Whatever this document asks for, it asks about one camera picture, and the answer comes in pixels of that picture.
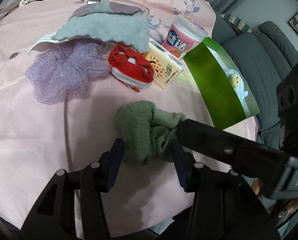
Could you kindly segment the person's hand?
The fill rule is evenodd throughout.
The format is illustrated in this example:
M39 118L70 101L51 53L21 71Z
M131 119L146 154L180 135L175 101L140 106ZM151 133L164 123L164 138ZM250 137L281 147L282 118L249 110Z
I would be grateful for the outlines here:
M262 182L260 179L256 179L252 183L252 190L256 194L257 198L262 202L263 205L267 204L267 201L264 200L261 191ZM298 198L290 199L288 201L283 201L283 207L278 213L278 217L282 218L288 215L291 215L298 209Z

